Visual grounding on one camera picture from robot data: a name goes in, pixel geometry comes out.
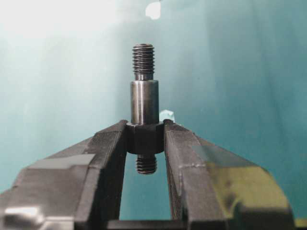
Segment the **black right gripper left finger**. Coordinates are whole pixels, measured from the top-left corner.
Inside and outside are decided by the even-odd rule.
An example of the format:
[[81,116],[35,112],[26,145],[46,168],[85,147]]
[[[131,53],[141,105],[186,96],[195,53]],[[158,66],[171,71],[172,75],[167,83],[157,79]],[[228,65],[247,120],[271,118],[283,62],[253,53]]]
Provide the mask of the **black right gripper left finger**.
[[3,230],[100,230],[118,219],[126,121],[22,169],[0,196]]

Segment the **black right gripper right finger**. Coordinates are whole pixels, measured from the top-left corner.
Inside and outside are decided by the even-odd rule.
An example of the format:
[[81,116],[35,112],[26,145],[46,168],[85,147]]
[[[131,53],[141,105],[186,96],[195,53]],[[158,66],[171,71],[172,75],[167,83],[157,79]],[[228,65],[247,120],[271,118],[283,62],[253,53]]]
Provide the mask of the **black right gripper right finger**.
[[292,230],[288,200],[264,168],[165,120],[171,215],[190,230]]

